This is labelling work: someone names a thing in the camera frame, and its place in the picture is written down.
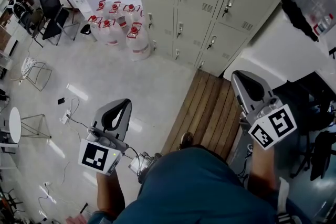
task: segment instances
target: blue shirt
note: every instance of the blue shirt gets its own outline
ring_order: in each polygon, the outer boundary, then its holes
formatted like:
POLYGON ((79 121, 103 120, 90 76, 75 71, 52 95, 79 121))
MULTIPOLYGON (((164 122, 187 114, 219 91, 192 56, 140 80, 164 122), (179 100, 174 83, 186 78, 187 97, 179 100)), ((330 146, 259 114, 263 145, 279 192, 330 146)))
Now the blue shirt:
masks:
MULTIPOLYGON (((220 159, 201 148, 187 148, 169 153, 153 165, 137 200, 117 219, 96 212, 88 224, 99 224, 102 219, 113 224, 273 224, 276 208, 277 194, 268 201, 258 198, 220 159)), ((299 216, 303 224, 310 223, 290 201, 287 211, 299 216)))

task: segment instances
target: white water container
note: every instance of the white water container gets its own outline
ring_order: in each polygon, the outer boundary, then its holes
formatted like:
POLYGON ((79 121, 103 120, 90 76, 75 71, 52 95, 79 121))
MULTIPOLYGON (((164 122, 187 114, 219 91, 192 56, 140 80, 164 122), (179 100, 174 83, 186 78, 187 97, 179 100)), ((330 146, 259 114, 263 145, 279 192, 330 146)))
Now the white water container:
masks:
POLYGON ((112 9, 109 11, 109 14, 111 19, 115 19, 120 27, 124 28, 127 26, 127 22, 125 19, 125 12, 122 10, 120 5, 120 1, 114 2, 112 5, 112 9))
POLYGON ((96 15, 92 15, 88 19, 88 22, 90 23, 91 33, 94 35, 96 40, 101 40, 100 34, 99 34, 99 24, 101 20, 102 20, 102 17, 97 17, 96 15))
POLYGON ((134 6, 133 4, 125 5, 123 11, 125 13, 125 20, 127 25, 132 25, 140 20, 140 10, 141 6, 134 6))
POLYGON ((110 18, 109 8, 106 5, 106 1, 102 0, 98 3, 98 8, 96 9, 96 15, 102 17, 103 20, 108 20, 110 18))
POLYGON ((115 46, 123 43, 125 40, 125 35, 115 19, 105 20, 103 23, 100 23, 99 29, 101 38, 107 45, 115 46))
POLYGON ((131 59, 139 61, 146 59, 151 54, 151 47, 148 41, 148 34, 141 23, 133 23, 130 32, 126 37, 126 44, 131 50, 131 59))

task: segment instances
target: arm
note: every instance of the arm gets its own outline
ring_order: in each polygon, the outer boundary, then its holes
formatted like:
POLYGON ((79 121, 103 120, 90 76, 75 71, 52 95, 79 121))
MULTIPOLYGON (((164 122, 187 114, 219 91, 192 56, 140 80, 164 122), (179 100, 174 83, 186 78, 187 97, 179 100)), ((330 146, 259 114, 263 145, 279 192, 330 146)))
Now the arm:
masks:
POLYGON ((265 196, 276 189, 273 147, 264 151, 257 142, 254 142, 247 188, 259 197, 265 196))
POLYGON ((97 173, 97 183, 98 209, 116 218, 125 209, 125 199, 116 170, 110 176, 97 173))

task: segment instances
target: shoe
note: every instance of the shoe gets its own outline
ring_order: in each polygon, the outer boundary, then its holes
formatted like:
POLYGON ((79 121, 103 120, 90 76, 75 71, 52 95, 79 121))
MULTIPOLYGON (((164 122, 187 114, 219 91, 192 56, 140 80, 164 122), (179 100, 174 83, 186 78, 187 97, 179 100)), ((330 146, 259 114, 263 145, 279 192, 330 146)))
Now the shoe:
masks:
POLYGON ((186 132, 181 137, 181 143, 178 150, 183 150, 190 147, 193 144, 193 134, 186 132))

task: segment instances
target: wooden floor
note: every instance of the wooden floor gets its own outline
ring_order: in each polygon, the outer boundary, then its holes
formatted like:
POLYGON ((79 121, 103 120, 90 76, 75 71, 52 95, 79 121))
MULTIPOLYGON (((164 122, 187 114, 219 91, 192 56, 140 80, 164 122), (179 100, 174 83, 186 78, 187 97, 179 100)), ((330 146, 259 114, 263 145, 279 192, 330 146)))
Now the wooden floor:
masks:
POLYGON ((198 70, 162 154, 177 150, 182 135, 191 132, 194 144, 226 159, 239 128, 240 113, 230 81, 198 70))

